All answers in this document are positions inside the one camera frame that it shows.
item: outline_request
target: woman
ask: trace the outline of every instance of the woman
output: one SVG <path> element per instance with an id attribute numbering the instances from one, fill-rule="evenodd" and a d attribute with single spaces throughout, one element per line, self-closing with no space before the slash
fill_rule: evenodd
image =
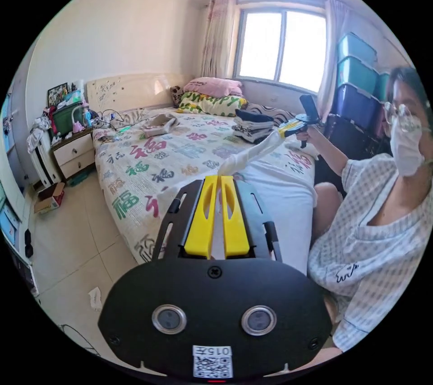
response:
<path id="1" fill-rule="evenodd" d="M 340 322 L 332 348 L 307 368 L 345 352 L 386 316 L 406 289 L 433 227 L 433 114 L 413 68 L 394 69 L 384 106 L 393 157 L 349 160 L 316 128 L 299 133 L 341 176 L 315 186 L 309 277 L 327 289 L 328 311 Z"/>

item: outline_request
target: screw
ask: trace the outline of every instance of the screw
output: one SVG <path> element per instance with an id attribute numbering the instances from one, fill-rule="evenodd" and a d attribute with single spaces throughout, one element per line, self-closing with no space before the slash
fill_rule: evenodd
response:
<path id="1" fill-rule="evenodd" d="M 308 349 L 316 350 L 319 346 L 319 339 L 312 339 L 308 345 Z"/>
<path id="2" fill-rule="evenodd" d="M 116 336 L 114 336 L 114 337 L 110 337 L 110 343 L 111 343 L 113 346 L 118 346 L 118 345 L 120 344 L 119 337 L 116 337 Z"/>
<path id="3" fill-rule="evenodd" d="M 218 266 L 211 266 L 208 270 L 207 270 L 207 275 L 211 278 L 220 278 L 222 275 L 222 271 L 221 268 Z"/>

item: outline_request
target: pajama top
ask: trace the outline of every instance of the pajama top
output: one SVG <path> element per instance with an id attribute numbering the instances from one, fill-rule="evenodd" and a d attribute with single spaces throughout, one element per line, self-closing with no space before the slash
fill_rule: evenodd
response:
<path id="1" fill-rule="evenodd" d="M 398 172 L 392 157 L 349 160 L 341 178 L 347 196 L 329 230 L 314 243 L 308 275 L 338 305 L 334 344 L 355 346 L 387 315 L 412 279 L 433 227 L 433 188 L 408 215 L 367 226 L 391 191 Z"/>

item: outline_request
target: white curtain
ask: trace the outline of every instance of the white curtain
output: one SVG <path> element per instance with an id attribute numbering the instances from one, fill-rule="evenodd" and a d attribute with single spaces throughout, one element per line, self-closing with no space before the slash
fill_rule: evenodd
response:
<path id="1" fill-rule="evenodd" d="M 229 78 L 228 63 L 235 8 L 236 0 L 212 0 L 208 7 L 202 77 Z"/>
<path id="2" fill-rule="evenodd" d="M 318 112 L 323 122 L 326 121 L 334 100 L 337 78 L 337 43 L 343 36 L 349 8 L 337 0 L 326 0 L 326 55 L 322 83 L 318 92 Z"/>

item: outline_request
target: headboard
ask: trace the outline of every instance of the headboard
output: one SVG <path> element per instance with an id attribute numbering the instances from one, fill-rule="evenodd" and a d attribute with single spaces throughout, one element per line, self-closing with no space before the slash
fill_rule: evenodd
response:
<path id="1" fill-rule="evenodd" d="M 192 75 L 153 73 L 99 78 L 87 82 L 87 100 L 96 112 L 172 105 L 170 87 L 182 87 L 192 79 Z"/>

